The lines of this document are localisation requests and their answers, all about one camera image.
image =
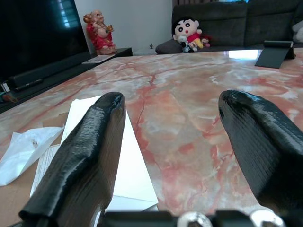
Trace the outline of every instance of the stuffed toy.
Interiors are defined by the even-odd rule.
[[[181,44],[183,53],[193,53],[198,51],[197,45],[194,42],[189,43],[184,35],[180,35],[177,41]]]
[[[172,26],[172,36],[174,40],[178,40],[178,37],[183,35],[187,38],[189,43],[195,42],[199,48],[203,48],[203,44],[200,39],[202,30],[198,29],[199,22],[192,17],[182,17],[176,21]]]
[[[303,44],[303,20],[293,26],[294,41]]]
[[[210,47],[209,41],[212,39],[209,35],[202,35],[201,36],[201,42],[203,43],[203,46]]]

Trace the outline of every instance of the small figurine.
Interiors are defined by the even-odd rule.
[[[14,98],[12,95],[0,91],[0,103],[6,103],[6,102],[15,103],[17,102],[17,99]]]
[[[86,14],[83,20],[87,23],[86,30],[97,54],[112,54],[117,51],[116,45],[113,44],[113,27],[104,24],[104,17],[99,10]]]
[[[203,43],[203,46],[210,47],[209,41],[212,39],[209,35],[201,35],[201,42]]]
[[[202,49],[203,44],[200,39],[202,30],[198,29],[199,22],[192,17],[182,17],[173,24],[172,36],[174,40],[178,40],[178,37],[183,35],[187,38],[189,43],[195,42],[196,45]]]
[[[186,36],[180,35],[177,41],[181,44],[183,53],[193,53],[198,51],[197,45],[194,42],[189,43]]]

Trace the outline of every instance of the pink marble tabletop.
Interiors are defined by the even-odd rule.
[[[0,114],[0,158],[14,131],[41,127],[76,98],[120,91],[160,210],[250,212],[259,205],[220,122],[218,97],[227,89],[263,96],[303,129],[303,48],[295,52],[280,69],[255,67],[256,50],[115,58]]]

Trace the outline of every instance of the gray sofa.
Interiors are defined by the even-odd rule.
[[[211,47],[199,52],[263,49],[264,40],[292,40],[296,18],[302,17],[303,0],[249,0],[210,2],[175,6],[172,24],[181,17],[198,20],[203,34],[212,37]],[[181,53],[182,47],[169,40],[156,48],[158,54]]]

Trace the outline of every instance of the television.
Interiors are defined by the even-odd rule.
[[[0,0],[1,80],[13,87],[90,58],[73,0]]]

